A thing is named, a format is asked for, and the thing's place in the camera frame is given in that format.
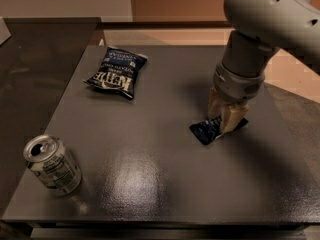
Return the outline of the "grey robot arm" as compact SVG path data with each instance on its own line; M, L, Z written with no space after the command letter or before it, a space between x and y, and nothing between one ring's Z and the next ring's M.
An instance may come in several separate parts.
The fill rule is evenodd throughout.
M265 79L268 61L286 50L313 72L320 70L320 12L311 0L224 0L233 27L213 75L208 117L233 131Z

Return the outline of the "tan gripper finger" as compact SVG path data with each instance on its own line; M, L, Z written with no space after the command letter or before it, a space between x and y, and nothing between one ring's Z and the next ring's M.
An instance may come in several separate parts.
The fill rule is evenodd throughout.
M220 131L222 134L233 131L249 110L247 103L224 104L221 110L222 122Z
M208 112L209 119L214 119L221 114L222 99L219 97L216 89L212 87L209 94Z

